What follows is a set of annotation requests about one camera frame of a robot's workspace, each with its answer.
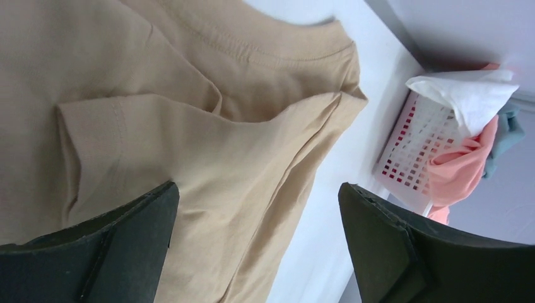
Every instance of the plastic laundry basket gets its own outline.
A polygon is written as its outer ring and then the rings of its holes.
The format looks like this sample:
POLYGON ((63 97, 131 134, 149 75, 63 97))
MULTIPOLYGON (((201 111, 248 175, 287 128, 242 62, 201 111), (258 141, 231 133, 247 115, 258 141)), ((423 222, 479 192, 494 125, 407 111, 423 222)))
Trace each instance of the plastic laundry basket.
POLYGON ((427 216, 432 201, 426 163, 461 144, 457 128, 452 109, 411 92, 375 167, 375 178, 412 211, 427 216))

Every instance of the clothing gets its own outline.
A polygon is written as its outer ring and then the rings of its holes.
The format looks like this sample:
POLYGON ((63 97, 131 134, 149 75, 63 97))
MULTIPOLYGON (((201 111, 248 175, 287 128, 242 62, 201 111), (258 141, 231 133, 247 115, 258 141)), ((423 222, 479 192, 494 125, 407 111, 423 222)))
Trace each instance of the clothing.
POLYGON ((495 116, 479 136, 466 138, 460 147, 450 148, 429 159, 427 171, 433 208, 428 218, 446 224, 449 211, 443 208, 465 199, 474 191, 483 175, 497 128, 498 116, 495 116))
POLYGON ((506 69, 434 73, 411 78, 407 86, 453 109, 462 138, 468 138, 479 135, 518 89, 513 75, 506 69))
POLYGON ((496 159, 526 136, 517 118, 519 112, 518 106, 511 102, 507 102, 498 111, 498 129, 494 144, 486 159, 485 170, 483 171, 484 179, 489 179, 496 171, 496 159))
POLYGON ((366 104, 340 23, 237 0, 26 0, 0 28, 0 242, 172 180, 155 302, 264 302, 316 168, 366 104))

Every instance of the beige t-shirt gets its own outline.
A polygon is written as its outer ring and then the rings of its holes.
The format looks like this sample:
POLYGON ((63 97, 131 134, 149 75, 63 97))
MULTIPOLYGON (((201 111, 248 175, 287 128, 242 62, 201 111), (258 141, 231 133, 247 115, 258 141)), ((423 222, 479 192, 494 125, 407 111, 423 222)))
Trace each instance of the beige t-shirt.
POLYGON ((340 23, 238 0, 27 0, 0 29, 0 244, 171 179, 156 302, 264 302, 316 168, 366 104, 340 23))

